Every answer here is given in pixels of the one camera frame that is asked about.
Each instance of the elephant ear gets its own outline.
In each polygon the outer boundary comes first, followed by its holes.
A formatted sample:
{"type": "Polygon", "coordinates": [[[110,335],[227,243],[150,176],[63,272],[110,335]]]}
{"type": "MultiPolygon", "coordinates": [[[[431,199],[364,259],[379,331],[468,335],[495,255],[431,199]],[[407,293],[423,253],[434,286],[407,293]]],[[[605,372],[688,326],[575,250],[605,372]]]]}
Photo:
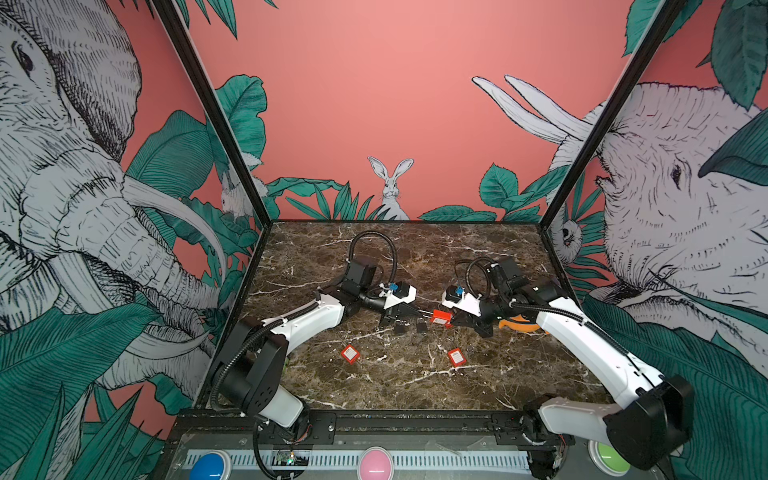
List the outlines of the elephant ear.
{"type": "Polygon", "coordinates": [[[94,139],[119,159],[134,130],[141,73],[123,27],[104,0],[0,0],[0,11],[37,42],[94,139]]]}
{"type": "Polygon", "coordinates": [[[733,134],[699,169],[699,178],[720,172],[768,186],[768,110],[733,134]]]}

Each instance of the rabbit illustration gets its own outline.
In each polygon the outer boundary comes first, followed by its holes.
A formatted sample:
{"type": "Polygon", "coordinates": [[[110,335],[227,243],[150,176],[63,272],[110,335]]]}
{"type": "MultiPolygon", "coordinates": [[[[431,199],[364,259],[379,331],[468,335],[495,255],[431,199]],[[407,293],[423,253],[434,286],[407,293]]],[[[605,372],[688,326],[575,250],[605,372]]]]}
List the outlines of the rabbit illustration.
{"type": "Polygon", "coordinates": [[[400,196],[400,189],[397,187],[397,178],[404,174],[410,167],[413,166],[413,159],[407,158],[400,162],[395,169],[395,173],[389,176],[389,172],[386,170],[384,164],[374,157],[368,157],[371,162],[373,171],[379,177],[384,179],[384,193],[382,196],[382,211],[389,209],[389,212],[384,215],[383,220],[408,220],[406,212],[402,211],[400,205],[397,203],[397,197],[400,196]]]}

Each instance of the pink wall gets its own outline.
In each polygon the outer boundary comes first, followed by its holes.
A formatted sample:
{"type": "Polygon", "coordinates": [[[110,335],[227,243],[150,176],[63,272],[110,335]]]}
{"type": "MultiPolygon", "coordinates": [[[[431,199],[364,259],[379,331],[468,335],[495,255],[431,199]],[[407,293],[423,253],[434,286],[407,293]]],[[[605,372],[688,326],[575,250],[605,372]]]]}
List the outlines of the pink wall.
{"type": "MultiPolygon", "coordinates": [[[[369,155],[390,173],[413,158],[398,182],[411,219],[446,204],[489,210],[478,185],[492,163],[521,189],[549,167],[557,145],[513,125],[472,77],[510,93],[505,74],[525,79],[581,117],[628,59],[628,0],[233,4],[238,38],[194,4],[190,31],[215,87],[237,74],[264,81],[266,149],[254,174],[350,181],[365,198],[383,185],[369,155]]],[[[304,217],[277,201],[281,218],[304,217]]]]}

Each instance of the black frame post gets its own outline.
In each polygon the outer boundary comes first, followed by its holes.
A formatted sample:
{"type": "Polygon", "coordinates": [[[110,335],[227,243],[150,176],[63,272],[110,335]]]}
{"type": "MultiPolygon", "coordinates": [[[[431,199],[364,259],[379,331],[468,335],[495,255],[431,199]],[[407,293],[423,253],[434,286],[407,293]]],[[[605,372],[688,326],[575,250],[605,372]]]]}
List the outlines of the black frame post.
{"type": "Polygon", "coordinates": [[[584,173],[584,169],[594,157],[594,152],[597,151],[605,134],[611,129],[611,125],[624,107],[624,102],[627,101],[635,85],[639,82],[645,68],[664,40],[664,36],[667,34],[672,22],[680,14],[685,4],[686,0],[666,0],[660,7],[658,15],[654,17],[650,27],[637,46],[634,56],[624,69],[624,73],[616,84],[611,97],[608,98],[603,113],[600,114],[598,121],[595,122],[592,131],[587,136],[587,140],[581,146],[581,150],[576,156],[573,165],[571,165],[568,174],[565,176],[563,184],[555,194],[552,203],[547,207],[547,211],[544,212],[540,222],[544,230],[548,230],[549,226],[552,225],[554,216],[558,214],[560,208],[568,199],[571,190],[576,185],[578,178],[584,173]]]}
{"type": "Polygon", "coordinates": [[[237,172],[237,176],[240,178],[243,188],[245,188],[248,199],[253,205],[257,220],[266,229],[272,224],[272,219],[270,219],[270,215],[266,211],[264,202],[261,201],[259,192],[253,185],[253,179],[251,178],[248,168],[245,166],[240,147],[237,145],[237,140],[235,140],[232,129],[227,121],[227,117],[221,109],[221,104],[216,96],[216,91],[208,81],[205,69],[200,63],[200,59],[197,57],[197,52],[195,51],[192,40],[187,32],[187,27],[176,13],[174,0],[152,0],[152,2],[154,3],[154,9],[157,11],[157,15],[160,17],[161,22],[163,22],[163,26],[165,27],[166,33],[168,33],[170,41],[176,48],[176,53],[178,54],[184,69],[187,71],[192,86],[197,92],[200,102],[203,104],[208,119],[221,141],[224,152],[229,157],[232,166],[237,172]]]}

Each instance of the pink button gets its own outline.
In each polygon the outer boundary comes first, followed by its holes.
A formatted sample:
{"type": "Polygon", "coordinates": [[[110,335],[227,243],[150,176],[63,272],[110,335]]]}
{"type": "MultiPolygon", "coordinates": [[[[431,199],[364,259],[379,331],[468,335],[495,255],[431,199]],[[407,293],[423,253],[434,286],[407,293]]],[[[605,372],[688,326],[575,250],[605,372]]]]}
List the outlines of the pink button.
{"type": "Polygon", "coordinates": [[[359,480],[392,480],[392,456],[381,447],[371,447],[362,454],[357,468],[359,480]]]}

